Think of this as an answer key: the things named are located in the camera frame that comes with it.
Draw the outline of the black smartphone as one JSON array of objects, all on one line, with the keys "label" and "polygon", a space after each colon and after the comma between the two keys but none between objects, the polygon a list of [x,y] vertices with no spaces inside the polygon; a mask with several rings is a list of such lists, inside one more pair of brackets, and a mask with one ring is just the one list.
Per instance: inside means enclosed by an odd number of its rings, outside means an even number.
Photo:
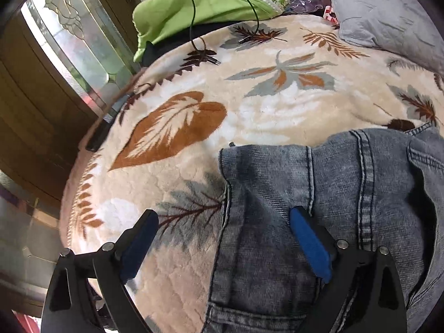
[{"label": "black smartphone", "polygon": [[87,139],[85,149],[96,153],[109,135],[112,125],[115,123],[117,115],[123,110],[123,106],[127,103],[133,92],[126,92],[122,97],[111,105],[111,110],[101,118],[98,126],[93,129],[93,134]]}]

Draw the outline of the purple patterned cloth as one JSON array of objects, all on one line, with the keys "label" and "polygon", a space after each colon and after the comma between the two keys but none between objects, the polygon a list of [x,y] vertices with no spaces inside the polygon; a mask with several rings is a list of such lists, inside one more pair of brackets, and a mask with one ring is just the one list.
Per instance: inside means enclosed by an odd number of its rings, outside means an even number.
[{"label": "purple patterned cloth", "polygon": [[284,10],[285,15],[313,14],[322,16],[331,0],[290,0]]}]

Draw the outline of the leaf pattern bed blanket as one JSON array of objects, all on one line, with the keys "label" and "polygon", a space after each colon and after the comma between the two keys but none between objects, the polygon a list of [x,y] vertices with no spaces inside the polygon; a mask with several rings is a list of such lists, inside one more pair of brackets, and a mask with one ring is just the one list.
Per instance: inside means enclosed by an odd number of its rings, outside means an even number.
[{"label": "leaf pattern bed blanket", "polygon": [[183,44],[132,85],[96,153],[81,148],[62,200],[75,253],[115,241],[146,209],[160,227],[127,283],[153,332],[204,332],[223,227],[220,152],[245,145],[316,147],[342,132],[443,138],[443,73],[346,43],[315,16],[278,17],[257,42],[239,23]]}]

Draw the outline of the grey quilted pillow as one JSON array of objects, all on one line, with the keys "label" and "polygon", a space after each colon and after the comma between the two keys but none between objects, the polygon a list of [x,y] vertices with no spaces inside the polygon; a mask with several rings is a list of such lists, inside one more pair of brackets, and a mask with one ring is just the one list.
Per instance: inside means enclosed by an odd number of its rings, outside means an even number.
[{"label": "grey quilted pillow", "polygon": [[342,40],[443,73],[443,38],[417,0],[331,0]]}]

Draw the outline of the green patterned quilt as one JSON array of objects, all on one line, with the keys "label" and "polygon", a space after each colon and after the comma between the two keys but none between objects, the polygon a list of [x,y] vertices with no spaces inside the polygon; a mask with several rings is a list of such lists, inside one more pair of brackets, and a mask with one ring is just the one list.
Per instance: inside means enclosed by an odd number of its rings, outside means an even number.
[{"label": "green patterned quilt", "polygon": [[142,61],[146,44],[158,44],[195,24],[270,20],[283,14],[290,0],[144,0],[132,13],[138,33],[133,60]]}]

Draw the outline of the grey denim jeans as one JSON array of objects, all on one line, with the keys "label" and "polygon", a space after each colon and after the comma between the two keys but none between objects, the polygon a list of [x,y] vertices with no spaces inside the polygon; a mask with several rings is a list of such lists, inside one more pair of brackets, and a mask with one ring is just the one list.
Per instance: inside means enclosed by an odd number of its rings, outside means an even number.
[{"label": "grey denim jeans", "polygon": [[296,332],[312,311],[322,283],[291,231],[292,208],[352,247],[387,247],[407,330],[443,330],[437,128],[351,130],[316,147],[229,147],[219,164],[226,196],[204,332]]}]

